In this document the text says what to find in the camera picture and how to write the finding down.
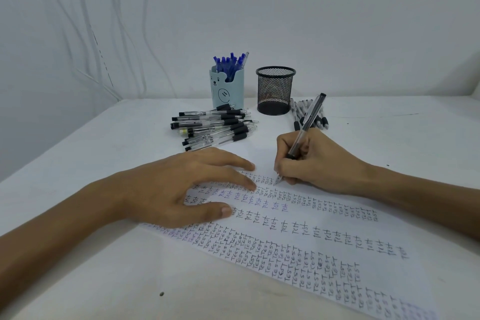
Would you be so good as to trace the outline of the person's right hand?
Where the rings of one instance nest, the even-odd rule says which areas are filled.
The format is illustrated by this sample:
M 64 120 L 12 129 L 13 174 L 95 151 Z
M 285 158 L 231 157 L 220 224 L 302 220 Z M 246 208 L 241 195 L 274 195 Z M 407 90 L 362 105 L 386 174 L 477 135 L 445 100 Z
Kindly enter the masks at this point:
M 317 188 L 334 194 L 359 194 L 375 178 L 374 167 L 349 153 L 331 138 L 328 137 L 328 139 L 330 142 L 325 149 L 328 155 L 326 178 L 323 181 L 326 188 Z

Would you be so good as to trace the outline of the person's left hand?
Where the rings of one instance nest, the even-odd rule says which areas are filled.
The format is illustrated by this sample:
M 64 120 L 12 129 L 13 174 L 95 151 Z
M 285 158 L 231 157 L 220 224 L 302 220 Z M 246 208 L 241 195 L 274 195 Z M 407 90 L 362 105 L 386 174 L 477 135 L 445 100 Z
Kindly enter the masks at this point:
M 228 183 L 249 191 L 256 184 L 237 167 L 203 163 L 203 150 L 179 153 L 120 173 L 125 217 L 165 228 L 180 228 L 179 212 L 188 190 L 202 183 Z

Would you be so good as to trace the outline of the black and clear pen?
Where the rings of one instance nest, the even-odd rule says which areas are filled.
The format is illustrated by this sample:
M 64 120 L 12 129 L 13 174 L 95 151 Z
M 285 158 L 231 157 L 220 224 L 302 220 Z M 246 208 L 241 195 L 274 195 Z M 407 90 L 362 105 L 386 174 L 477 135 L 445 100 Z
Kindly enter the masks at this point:
M 277 175 L 275 184 L 285 179 L 290 184 L 297 181 L 310 183 L 318 188 L 326 188 L 323 183 L 327 177 L 327 151 L 330 140 L 317 127 L 312 127 L 317 114 L 325 100 L 326 95 L 321 93 L 318 95 L 313 104 L 304 116 L 303 126 L 300 130 L 295 131 L 298 136 L 287 153 L 287 158 L 294 159 L 298 155 L 301 160 L 301 176 L 300 178 L 283 178 Z

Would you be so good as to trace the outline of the white handwritten paper sheet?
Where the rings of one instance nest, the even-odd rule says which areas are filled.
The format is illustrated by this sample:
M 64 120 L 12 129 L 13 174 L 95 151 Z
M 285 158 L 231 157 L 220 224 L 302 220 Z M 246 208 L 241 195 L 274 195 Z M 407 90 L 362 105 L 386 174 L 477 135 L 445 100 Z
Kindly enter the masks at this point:
M 201 183 L 184 200 L 227 203 L 227 219 L 177 229 L 142 226 L 377 319 L 439 320 L 402 220 L 308 186 L 275 184 L 270 173 L 240 173 L 255 191 Z

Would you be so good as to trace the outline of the person's right forearm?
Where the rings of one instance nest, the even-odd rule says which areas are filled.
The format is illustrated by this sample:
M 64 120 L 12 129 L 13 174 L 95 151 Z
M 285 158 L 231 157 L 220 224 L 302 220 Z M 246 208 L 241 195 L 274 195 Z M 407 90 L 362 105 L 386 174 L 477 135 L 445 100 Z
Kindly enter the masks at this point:
M 480 242 L 480 189 L 405 175 L 368 164 L 362 195 Z

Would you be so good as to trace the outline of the person's left forearm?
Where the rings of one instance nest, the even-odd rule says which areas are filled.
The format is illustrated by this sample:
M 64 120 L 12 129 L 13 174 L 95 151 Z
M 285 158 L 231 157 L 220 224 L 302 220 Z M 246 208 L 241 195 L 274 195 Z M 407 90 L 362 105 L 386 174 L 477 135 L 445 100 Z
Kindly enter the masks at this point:
M 88 184 L 0 237 L 0 292 L 24 291 L 76 245 L 122 218 L 119 180 Z

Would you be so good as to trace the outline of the pile of black grip pens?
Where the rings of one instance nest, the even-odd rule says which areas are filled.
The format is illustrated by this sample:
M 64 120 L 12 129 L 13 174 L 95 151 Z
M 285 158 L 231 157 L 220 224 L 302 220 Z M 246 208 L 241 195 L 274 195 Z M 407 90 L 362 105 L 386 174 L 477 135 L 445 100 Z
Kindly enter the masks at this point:
M 181 111 L 171 120 L 170 128 L 183 137 L 186 152 L 243 141 L 259 124 L 247 109 L 229 103 L 208 111 Z

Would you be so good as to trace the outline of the row of gray pens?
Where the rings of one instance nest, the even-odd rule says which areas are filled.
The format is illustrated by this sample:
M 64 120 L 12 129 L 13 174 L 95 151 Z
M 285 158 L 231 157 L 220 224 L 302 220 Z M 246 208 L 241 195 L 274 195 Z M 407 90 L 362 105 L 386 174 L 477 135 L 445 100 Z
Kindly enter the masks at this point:
M 290 98 L 290 111 L 293 116 L 293 126 L 295 131 L 299 131 L 303 126 L 304 117 L 313 102 L 313 99 L 295 101 L 293 98 Z M 324 115 L 323 106 L 321 106 L 311 127 L 317 127 L 321 130 L 329 129 L 329 123 L 327 117 Z

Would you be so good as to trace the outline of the black mesh pen cup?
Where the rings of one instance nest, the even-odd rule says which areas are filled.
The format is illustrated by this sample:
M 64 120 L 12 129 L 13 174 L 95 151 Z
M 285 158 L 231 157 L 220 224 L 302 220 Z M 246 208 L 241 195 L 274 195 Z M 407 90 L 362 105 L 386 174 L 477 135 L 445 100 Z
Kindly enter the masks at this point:
M 282 116 L 290 110 L 293 77 L 296 70 L 286 66 L 265 66 L 256 70 L 257 111 L 267 116 Z

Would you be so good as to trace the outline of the light blue bear pen holder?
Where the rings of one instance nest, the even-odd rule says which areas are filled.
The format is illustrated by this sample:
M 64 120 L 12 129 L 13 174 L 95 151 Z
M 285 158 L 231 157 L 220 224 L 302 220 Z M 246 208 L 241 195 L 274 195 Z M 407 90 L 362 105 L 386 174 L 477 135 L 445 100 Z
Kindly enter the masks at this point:
M 236 71 L 234 79 L 227 82 L 224 72 L 217 73 L 212 66 L 209 71 L 213 108 L 221 105 L 234 105 L 234 109 L 244 108 L 244 69 Z

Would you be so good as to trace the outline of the bunch of blue pens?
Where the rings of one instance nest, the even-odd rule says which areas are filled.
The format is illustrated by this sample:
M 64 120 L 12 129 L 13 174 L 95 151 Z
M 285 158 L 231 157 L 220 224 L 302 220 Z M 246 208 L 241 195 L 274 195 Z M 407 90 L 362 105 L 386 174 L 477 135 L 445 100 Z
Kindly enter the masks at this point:
M 235 56 L 234 53 L 230 53 L 230 56 L 213 57 L 212 71 L 214 73 L 224 72 L 225 74 L 233 74 L 245 68 L 247 65 L 250 52 L 242 53 L 240 56 Z

